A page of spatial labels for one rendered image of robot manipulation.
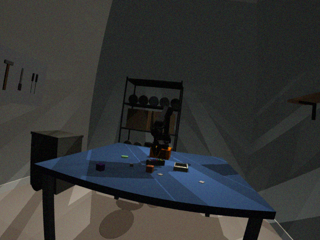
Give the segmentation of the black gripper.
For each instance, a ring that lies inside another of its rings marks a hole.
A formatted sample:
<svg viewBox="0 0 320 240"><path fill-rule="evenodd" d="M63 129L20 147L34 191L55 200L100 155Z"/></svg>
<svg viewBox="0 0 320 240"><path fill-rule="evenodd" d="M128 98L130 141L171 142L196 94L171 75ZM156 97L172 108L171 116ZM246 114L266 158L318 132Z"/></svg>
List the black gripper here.
<svg viewBox="0 0 320 240"><path fill-rule="evenodd" d="M154 141L152 143L145 142L144 145L147 146L147 147L151 147L153 155L155 156L155 154L156 154L156 156L157 156L159 154L160 150L163 149L163 148L158 148L158 146L155 145L155 141L156 141L156 139L161 140L163 138L162 138L162 136L154 136L153 138L154 138ZM167 144L165 146L165 148L169 148L169 144Z"/></svg>

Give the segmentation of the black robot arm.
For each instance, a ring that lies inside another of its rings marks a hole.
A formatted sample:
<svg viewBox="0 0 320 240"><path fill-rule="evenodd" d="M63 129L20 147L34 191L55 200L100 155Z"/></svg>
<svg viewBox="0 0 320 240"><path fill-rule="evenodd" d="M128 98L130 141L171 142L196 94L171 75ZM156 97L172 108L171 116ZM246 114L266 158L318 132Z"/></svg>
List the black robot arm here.
<svg viewBox="0 0 320 240"><path fill-rule="evenodd" d="M158 148L163 148L165 150L168 150L167 144L171 144L171 135L169 133L170 128L170 118L173 114L174 108L171 106L163 106L163 110L159 117L155 120L153 124L153 128L151 130L151 135L153 137L162 137L160 140L157 138L155 140L155 145L157 145ZM164 129L164 132L163 132Z"/></svg>

